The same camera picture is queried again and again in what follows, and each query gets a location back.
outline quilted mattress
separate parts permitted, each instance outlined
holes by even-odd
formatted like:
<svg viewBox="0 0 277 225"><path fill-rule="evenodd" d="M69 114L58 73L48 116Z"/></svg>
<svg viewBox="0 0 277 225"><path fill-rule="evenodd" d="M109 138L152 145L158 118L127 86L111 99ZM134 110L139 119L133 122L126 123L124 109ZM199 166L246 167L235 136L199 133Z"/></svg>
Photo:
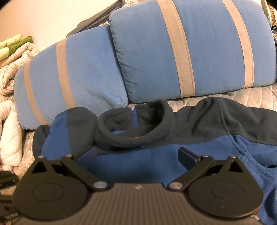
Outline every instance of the quilted mattress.
<svg viewBox="0 0 277 225"><path fill-rule="evenodd" d="M277 83L258 88L245 88L238 91L227 92L223 94L211 94L201 97L187 97L177 100L168 100L174 112L185 106L194 106L201 99L207 97L229 98L240 104L250 107L270 109L277 111Z"/></svg>

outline striped pillow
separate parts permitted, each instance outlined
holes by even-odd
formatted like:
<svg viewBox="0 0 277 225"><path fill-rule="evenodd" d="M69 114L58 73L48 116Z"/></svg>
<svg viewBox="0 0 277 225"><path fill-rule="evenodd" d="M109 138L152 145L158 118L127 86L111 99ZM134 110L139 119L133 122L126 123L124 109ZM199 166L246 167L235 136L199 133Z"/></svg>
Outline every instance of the striped pillow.
<svg viewBox="0 0 277 225"><path fill-rule="evenodd" d="M97 116L127 106L109 25L72 35L37 54L17 72L14 94L24 129L52 124L59 113L77 106Z"/></svg>
<svg viewBox="0 0 277 225"><path fill-rule="evenodd" d="M276 81L274 39L254 1L144 1L112 12L110 26L135 103Z"/></svg>

